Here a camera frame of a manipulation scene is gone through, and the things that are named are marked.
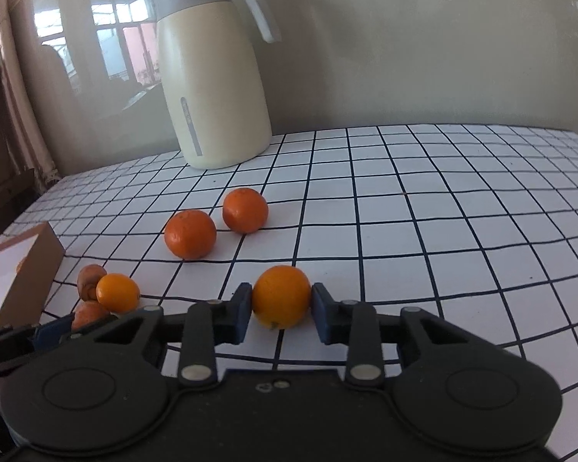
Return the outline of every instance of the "wall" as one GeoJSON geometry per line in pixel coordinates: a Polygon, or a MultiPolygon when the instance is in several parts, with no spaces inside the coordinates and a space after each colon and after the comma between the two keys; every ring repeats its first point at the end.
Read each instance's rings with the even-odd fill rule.
{"type": "MultiPolygon", "coordinates": [[[[62,73],[40,56],[33,25],[44,1],[22,0],[12,22],[60,169],[177,147],[161,86],[124,109],[103,66],[91,0],[57,0],[83,78],[77,90],[56,80],[62,73]]],[[[282,43],[263,43],[245,22],[276,133],[418,122],[578,132],[578,0],[268,1],[282,43]]]]}

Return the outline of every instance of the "white grid tablecloth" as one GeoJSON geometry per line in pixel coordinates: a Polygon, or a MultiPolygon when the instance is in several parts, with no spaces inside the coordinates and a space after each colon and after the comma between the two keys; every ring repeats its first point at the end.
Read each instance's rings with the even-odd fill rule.
{"type": "MultiPolygon", "coordinates": [[[[77,304],[88,263],[131,276],[142,304],[183,312],[229,298],[242,281],[293,264],[337,299],[382,313],[417,305],[544,367],[563,412],[549,447],[578,462],[578,135],[507,126],[381,126],[277,135],[237,167],[199,171],[180,153],[70,176],[6,231],[49,221],[66,249],[42,322],[77,304]],[[265,228],[228,231],[223,197],[249,186],[269,203],[265,228]],[[214,251],[181,262],[162,230],[199,208],[219,230],[214,251]]],[[[307,318],[217,348],[227,368],[342,369],[346,347],[324,346],[307,318]]],[[[386,371],[400,372],[394,345],[386,371]]],[[[176,347],[163,372],[175,375],[176,347]]]]}

